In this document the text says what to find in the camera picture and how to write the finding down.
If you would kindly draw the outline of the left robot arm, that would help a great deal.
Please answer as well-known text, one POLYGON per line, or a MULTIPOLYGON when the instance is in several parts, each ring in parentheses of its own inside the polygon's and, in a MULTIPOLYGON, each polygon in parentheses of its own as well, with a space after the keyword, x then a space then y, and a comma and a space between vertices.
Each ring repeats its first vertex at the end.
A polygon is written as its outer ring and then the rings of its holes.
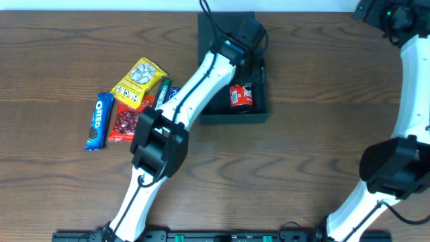
POLYGON ((163 182, 185 161, 189 130, 210 100, 236 76, 246 77, 262 55, 267 31, 250 19, 232 36, 214 34, 197 71, 157 110, 145 108, 138 117, 130 146, 132 177, 116 217, 101 232, 102 241, 136 241, 146 227, 148 212, 163 182))

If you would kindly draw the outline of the yellow Hacks candy bag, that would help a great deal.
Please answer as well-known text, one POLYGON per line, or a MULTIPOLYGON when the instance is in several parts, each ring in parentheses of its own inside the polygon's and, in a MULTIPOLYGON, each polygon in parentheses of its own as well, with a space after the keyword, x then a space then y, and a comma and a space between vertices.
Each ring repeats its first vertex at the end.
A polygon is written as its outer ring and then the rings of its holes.
POLYGON ((166 76, 167 72, 156 63, 142 57, 110 93, 118 101, 136 109, 140 106, 145 93, 166 76))

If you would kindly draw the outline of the dark green box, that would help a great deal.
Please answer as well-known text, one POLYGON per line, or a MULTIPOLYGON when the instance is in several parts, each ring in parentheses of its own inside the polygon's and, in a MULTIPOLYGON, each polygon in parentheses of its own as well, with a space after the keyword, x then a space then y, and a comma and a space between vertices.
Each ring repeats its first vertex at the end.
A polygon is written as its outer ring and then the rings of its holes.
MULTIPOLYGON (((246 12, 216 12, 211 17, 204 13, 198 14, 198 63, 203 62, 204 56, 215 43, 211 27, 215 26, 221 40, 239 44, 241 48, 251 47, 249 56, 263 57, 267 47, 261 47, 260 42, 268 43, 268 35, 262 24, 255 20, 252 11, 246 12)), ((268 118, 265 67, 265 84, 252 85, 253 109, 248 112, 235 112, 230 106, 230 87, 237 84, 237 71, 233 80, 224 86, 209 101, 200 117, 201 124, 259 124, 268 118)))

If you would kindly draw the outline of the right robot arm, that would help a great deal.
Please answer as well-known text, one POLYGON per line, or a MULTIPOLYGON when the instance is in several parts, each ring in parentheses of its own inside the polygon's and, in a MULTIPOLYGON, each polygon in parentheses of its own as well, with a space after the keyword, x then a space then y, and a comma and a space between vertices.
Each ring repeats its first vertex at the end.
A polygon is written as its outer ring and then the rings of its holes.
POLYGON ((382 31, 400 49, 402 90, 398 118, 390 139, 369 146, 361 156, 360 180, 346 201, 316 230, 314 241, 381 241, 365 234, 394 205, 429 187, 429 2, 361 0, 353 18, 382 31))

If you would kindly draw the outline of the red Hacks candy bag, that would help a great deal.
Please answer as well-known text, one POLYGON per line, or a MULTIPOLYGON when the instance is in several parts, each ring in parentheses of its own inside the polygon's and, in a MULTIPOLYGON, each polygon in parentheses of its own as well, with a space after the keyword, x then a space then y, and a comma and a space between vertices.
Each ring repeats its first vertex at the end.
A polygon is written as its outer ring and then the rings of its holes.
POLYGON ((151 107, 155 96, 146 95, 138 108, 134 109, 123 102, 118 103, 116 117, 108 141, 132 141, 140 113, 147 107, 151 107))

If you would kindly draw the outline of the red Pringles can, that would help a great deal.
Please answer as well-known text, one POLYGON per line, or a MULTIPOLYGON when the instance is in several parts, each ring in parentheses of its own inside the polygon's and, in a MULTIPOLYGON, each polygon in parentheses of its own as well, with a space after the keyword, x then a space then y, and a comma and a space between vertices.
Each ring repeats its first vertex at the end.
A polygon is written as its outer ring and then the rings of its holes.
POLYGON ((233 85, 230 87, 230 106, 238 113, 253 109, 253 94, 251 85, 233 85))

